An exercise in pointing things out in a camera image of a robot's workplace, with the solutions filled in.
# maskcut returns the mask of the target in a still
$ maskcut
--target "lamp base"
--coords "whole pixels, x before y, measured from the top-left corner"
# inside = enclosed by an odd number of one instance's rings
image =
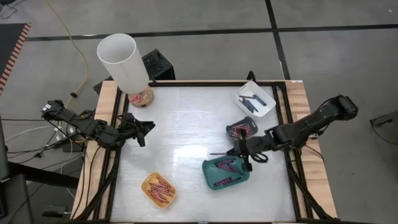
[[[143,108],[154,100],[154,91],[151,87],[147,86],[145,90],[138,94],[128,94],[128,98],[131,104],[138,108]]]

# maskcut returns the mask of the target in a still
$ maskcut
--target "teal tray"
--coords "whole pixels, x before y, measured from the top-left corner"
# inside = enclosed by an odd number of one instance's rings
[[[219,190],[248,180],[250,174],[243,171],[242,163],[243,159],[236,156],[203,161],[201,168],[209,188]]]

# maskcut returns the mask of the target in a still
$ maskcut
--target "yellow cable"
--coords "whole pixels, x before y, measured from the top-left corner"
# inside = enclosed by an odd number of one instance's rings
[[[82,142],[85,142],[86,141],[86,139],[82,139],[82,140],[77,140],[77,141],[74,141],[75,143],[82,143]]]
[[[72,45],[74,46],[74,48],[76,48],[76,50],[79,51],[81,57],[83,58],[83,60],[84,60],[84,62],[85,62],[85,66],[86,66],[86,76],[85,76],[85,79],[83,80],[83,82],[80,84],[80,86],[75,90],[74,93],[77,94],[77,92],[78,92],[78,91],[82,88],[82,86],[86,83],[87,78],[88,78],[88,63],[87,63],[86,57],[85,57],[85,55],[83,54],[83,52],[75,45],[75,42],[73,41],[72,35],[71,35],[71,33],[69,32],[68,27],[67,27],[67,25],[65,25],[65,23],[62,21],[60,15],[58,15],[58,13],[57,13],[56,10],[51,6],[51,4],[49,3],[48,0],[45,0],[45,3],[48,5],[48,7],[51,9],[51,11],[58,17],[59,21],[60,21],[60,22],[62,23],[62,25],[63,25],[63,28],[65,28],[66,32],[67,32],[68,35],[69,35],[70,42],[72,43]],[[68,108],[68,105],[69,105],[69,103],[71,102],[72,98],[73,98],[72,96],[69,98],[68,102],[67,102],[66,105],[65,105],[65,108]]]

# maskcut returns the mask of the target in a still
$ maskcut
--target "white plastic tray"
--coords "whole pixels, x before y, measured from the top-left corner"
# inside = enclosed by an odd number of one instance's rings
[[[262,104],[260,104],[260,102],[258,102],[256,99],[247,99],[249,100],[252,105],[254,107],[256,107],[256,109],[258,111],[253,111],[253,113],[251,113],[242,103],[241,100],[242,98],[240,96],[252,96],[256,94],[260,99],[262,99],[267,105],[263,106]],[[268,112],[270,112],[270,110],[272,110],[275,105],[276,102],[273,99],[273,97],[271,97],[270,95],[268,95],[268,93],[266,91],[264,91],[262,88],[260,88],[255,82],[247,82],[244,86],[242,86],[240,89],[238,89],[235,92],[235,103],[246,113],[248,114],[251,118],[261,118],[264,115],[266,115]]]

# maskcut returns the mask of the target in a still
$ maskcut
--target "gray floor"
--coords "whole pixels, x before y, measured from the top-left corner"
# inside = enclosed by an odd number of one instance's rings
[[[270,28],[262,0],[106,1],[50,0],[73,35],[115,32]],[[279,27],[398,24],[397,1],[278,0],[272,1]],[[19,11],[0,23],[31,22],[31,37],[66,35],[42,0],[26,0]],[[369,119],[396,110],[398,103],[398,29],[281,33],[290,76],[304,80],[311,109],[337,94],[359,106],[352,121],[333,123],[320,139],[326,171],[340,218],[395,223],[398,220],[398,148],[372,132]],[[137,38],[142,54],[159,49],[174,65],[179,80],[242,79],[253,70],[258,79],[281,80],[271,33]],[[108,76],[96,57],[100,40],[78,40],[90,76],[71,104],[76,112],[93,109],[98,96],[92,86]],[[0,96],[3,118],[40,117],[47,100],[68,100],[83,80],[84,64],[69,41],[27,42]],[[4,122],[6,138],[47,123]],[[398,142],[394,124],[378,130]],[[7,143],[12,151],[41,147],[52,129],[25,134]],[[15,161],[29,158],[18,157]],[[60,150],[27,163],[45,167],[68,157]],[[51,201],[38,191],[33,203],[70,206],[65,189],[49,188]]]

